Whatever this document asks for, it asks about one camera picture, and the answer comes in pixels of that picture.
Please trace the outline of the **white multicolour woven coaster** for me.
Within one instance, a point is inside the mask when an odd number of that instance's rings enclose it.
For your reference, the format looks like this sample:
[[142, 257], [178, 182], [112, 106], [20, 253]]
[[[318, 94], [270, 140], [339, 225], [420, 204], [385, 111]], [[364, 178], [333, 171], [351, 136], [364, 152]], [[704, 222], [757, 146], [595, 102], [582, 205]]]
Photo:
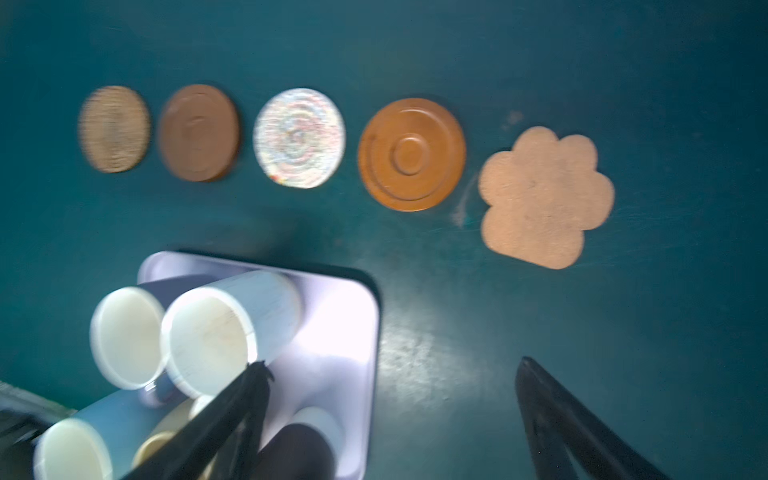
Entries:
[[343, 117], [334, 102], [309, 88], [280, 92], [257, 115], [253, 148], [273, 182], [298, 189], [325, 183], [337, 170], [346, 147]]

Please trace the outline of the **brown wooden round coaster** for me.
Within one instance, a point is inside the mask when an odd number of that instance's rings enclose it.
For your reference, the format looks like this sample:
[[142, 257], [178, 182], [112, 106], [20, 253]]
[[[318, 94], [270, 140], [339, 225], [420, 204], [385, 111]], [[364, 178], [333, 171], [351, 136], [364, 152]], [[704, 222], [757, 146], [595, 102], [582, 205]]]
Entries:
[[380, 109], [358, 146], [368, 193], [401, 212], [433, 208], [455, 189], [464, 171], [466, 142], [457, 119], [440, 104], [406, 98]]
[[185, 86], [163, 109], [158, 141], [174, 176], [190, 182], [215, 181], [235, 164], [240, 144], [235, 104], [214, 86]]

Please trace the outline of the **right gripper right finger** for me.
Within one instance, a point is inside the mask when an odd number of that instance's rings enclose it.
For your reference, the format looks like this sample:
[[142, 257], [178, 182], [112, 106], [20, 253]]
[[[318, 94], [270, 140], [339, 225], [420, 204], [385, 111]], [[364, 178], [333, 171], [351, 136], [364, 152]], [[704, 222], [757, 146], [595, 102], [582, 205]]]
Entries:
[[576, 479], [572, 459], [593, 479], [665, 479], [531, 357], [521, 359], [515, 391], [539, 479]]

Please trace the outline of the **woven rattan round coaster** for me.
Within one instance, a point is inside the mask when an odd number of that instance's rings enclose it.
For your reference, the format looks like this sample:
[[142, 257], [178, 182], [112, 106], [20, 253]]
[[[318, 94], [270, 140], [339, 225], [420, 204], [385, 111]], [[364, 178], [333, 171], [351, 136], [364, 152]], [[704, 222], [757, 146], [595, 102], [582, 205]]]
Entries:
[[151, 117], [133, 89], [110, 85], [94, 90], [78, 117], [78, 140], [88, 163], [102, 173], [121, 173], [145, 157]]

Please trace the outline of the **cork paw shaped coaster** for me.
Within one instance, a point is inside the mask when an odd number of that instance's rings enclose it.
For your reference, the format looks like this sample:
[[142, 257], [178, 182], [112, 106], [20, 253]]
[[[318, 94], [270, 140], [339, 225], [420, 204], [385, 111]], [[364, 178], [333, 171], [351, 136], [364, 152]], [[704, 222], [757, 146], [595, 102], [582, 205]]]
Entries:
[[597, 148], [586, 136], [558, 138], [543, 126], [524, 131], [481, 170], [479, 193], [489, 205], [484, 244], [548, 269], [573, 265], [584, 233], [607, 220], [615, 201], [615, 187], [597, 165]]

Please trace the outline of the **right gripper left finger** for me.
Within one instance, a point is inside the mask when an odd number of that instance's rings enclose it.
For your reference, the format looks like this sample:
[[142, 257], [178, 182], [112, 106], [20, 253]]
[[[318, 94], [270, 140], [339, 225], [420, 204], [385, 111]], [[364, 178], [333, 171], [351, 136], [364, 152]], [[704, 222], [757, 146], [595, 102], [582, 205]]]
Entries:
[[256, 463], [270, 382], [264, 362], [250, 364], [127, 479], [197, 479], [209, 464], [223, 479], [248, 479]]

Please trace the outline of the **cream mug lilac handle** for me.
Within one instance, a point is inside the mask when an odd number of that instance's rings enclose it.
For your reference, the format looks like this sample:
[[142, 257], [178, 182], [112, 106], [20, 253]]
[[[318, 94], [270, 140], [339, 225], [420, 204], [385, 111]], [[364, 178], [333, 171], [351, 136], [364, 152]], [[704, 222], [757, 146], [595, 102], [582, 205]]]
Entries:
[[101, 374], [120, 389], [136, 391], [148, 407], [159, 408], [182, 398], [166, 373], [161, 324], [180, 295], [213, 281], [208, 275], [185, 275], [107, 294], [90, 323], [91, 351]]

